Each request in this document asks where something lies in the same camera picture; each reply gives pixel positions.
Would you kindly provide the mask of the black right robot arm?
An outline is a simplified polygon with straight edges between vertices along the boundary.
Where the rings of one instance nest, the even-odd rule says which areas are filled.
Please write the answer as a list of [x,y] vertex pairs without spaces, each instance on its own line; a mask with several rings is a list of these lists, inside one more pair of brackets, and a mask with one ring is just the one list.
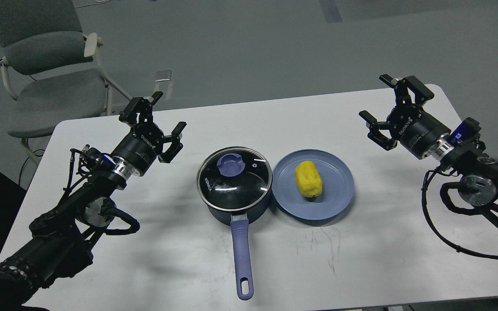
[[425,173],[421,186],[421,208],[430,229],[458,253],[498,260],[498,255],[472,251],[449,241],[435,228],[427,208],[427,191],[433,178],[458,176],[459,181],[440,187],[445,207],[459,215],[481,215],[498,229],[498,161],[485,152],[479,122],[465,118],[450,130],[423,108],[434,93],[417,77],[398,79],[383,74],[379,79],[393,89],[395,106],[385,121],[378,121],[368,111],[359,113],[368,127],[368,138],[384,150],[401,144],[417,159],[436,159],[439,165]]

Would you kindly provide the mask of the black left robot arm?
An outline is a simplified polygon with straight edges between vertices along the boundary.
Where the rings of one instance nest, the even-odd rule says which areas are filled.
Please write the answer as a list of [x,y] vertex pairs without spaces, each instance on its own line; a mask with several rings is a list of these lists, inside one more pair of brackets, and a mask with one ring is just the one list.
[[111,195],[131,176],[143,176],[154,163],[171,162],[182,149],[179,122],[170,135],[153,121],[153,106],[163,96],[133,97],[119,114],[130,132],[111,153],[85,146],[71,149],[67,186],[57,205],[30,225],[32,239],[0,263],[0,311],[19,311],[42,288],[71,278],[93,263],[102,235],[130,235],[140,223],[117,208]]

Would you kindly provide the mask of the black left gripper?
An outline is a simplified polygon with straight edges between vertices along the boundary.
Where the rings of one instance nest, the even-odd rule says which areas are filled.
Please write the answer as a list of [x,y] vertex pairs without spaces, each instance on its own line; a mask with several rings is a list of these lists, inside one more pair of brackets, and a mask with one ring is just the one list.
[[[156,91],[149,97],[133,97],[119,113],[119,121],[130,126],[130,132],[111,152],[115,161],[123,161],[134,169],[134,175],[143,176],[158,158],[161,163],[170,163],[182,150],[182,131],[187,123],[178,122],[170,135],[153,123],[153,107],[164,95]],[[163,151],[164,144],[170,143]]]

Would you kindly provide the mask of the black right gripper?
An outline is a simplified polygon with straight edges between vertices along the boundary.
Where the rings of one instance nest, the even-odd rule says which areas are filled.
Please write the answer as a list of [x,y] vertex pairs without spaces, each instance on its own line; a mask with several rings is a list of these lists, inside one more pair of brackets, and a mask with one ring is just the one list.
[[[386,121],[378,121],[366,110],[358,113],[366,122],[367,137],[384,150],[395,149],[399,141],[416,158],[427,157],[431,146],[450,133],[447,126],[423,108],[434,93],[415,76],[397,79],[386,73],[379,80],[394,90],[396,105]],[[392,137],[383,135],[382,130],[389,130]]]

